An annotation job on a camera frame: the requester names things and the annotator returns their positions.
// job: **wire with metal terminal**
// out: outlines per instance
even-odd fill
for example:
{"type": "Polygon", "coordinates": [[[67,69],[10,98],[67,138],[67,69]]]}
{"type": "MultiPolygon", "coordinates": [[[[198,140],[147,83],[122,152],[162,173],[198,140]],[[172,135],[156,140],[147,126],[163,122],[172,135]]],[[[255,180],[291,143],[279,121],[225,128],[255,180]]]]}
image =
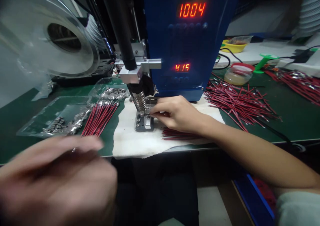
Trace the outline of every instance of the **wire with metal terminal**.
{"type": "Polygon", "coordinates": [[[107,123],[119,106],[118,101],[99,101],[92,108],[92,112],[83,129],[82,136],[95,135],[99,137],[107,123]]]}

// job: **white cloth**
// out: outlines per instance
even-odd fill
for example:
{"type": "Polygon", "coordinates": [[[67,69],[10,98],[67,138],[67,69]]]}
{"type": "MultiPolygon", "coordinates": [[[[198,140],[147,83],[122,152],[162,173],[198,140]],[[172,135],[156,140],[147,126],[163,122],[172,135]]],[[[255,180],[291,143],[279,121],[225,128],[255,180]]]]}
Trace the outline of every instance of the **white cloth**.
{"type": "MultiPolygon", "coordinates": [[[[207,114],[221,123],[224,123],[219,109],[209,107],[209,103],[203,95],[197,104],[192,104],[200,112],[207,114]]],[[[162,140],[163,123],[154,119],[154,130],[152,132],[138,133],[134,130],[134,122],[137,109],[127,98],[124,101],[124,109],[119,115],[119,123],[113,135],[113,151],[115,158],[147,158],[162,153],[170,148],[188,144],[206,144],[207,139],[193,140],[162,140]]]]}

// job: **small container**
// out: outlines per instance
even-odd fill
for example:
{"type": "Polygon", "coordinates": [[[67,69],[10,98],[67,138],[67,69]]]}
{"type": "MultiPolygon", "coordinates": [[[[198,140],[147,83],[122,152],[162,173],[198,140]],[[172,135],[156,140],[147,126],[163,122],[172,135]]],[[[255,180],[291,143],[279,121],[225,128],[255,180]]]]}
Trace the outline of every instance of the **small container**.
{"type": "Polygon", "coordinates": [[[248,44],[242,44],[242,45],[228,44],[227,41],[229,41],[229,40],[227,39],[227,40],[222,41],[222,45],[220,47],[220,50],[221,50],[221,48],[228,48],[232,51],[232,53],[240,53],[243,51],[243,49],[246,47],[246,45],[248,45],[248,44]]]}
{"type": "Polygon", "coordinates": [[[234,63],[224,75],[224,80],[230,84],[241,86],[252,77],[254,66],[245,63],[234,63]]]}

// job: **grey sleeve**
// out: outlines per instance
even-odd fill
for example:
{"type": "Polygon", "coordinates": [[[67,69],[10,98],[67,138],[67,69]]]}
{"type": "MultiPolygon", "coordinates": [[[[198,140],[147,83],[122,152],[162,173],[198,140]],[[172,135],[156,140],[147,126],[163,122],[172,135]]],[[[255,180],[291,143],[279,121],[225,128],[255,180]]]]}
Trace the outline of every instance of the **grey sleeve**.
{"type": "Polygon", "coordinates": [[[320,226],[320,194],[289,192],[277,201],[276,225],[320,226]]]}

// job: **white wall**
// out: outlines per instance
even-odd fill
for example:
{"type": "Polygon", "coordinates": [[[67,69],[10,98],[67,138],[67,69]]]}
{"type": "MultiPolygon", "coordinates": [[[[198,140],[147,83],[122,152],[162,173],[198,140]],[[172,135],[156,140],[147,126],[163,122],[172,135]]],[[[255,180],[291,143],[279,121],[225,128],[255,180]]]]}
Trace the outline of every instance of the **white wall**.
{"type": "Polygon", "coordinates": [[[229,24],[226,36],[267,32],[280,22],[291,0],[265,1],[229,24]]]}

